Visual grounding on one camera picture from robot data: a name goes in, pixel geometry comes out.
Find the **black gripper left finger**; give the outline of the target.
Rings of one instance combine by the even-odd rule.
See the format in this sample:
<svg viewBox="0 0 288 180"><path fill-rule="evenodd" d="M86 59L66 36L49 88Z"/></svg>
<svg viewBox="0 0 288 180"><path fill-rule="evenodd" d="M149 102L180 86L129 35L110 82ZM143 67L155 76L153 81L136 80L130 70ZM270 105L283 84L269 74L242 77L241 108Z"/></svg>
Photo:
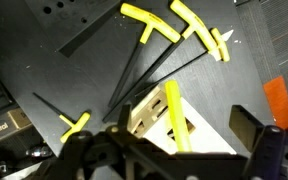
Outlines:
<svg viewBox="0 0 288 180"><path fill-rule="evenodd" d="M128 121L131 118L132 106L130 104L126 104L122 107L120 112L120 117L118 120L118 127L120 129L126 129L128 125Z"/></svg>

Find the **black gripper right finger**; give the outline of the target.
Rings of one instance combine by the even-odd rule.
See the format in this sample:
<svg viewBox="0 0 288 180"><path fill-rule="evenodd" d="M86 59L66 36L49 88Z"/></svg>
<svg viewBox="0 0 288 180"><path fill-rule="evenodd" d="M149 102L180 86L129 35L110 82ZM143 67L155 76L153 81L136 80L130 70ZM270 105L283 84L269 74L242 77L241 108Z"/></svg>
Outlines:
<svg viewBox="0 0 288 180"><path fill-rule="evenodd" d="M242 105L233 105L229 127L252 155L262 155L261 140L265 125Z"/></svg>

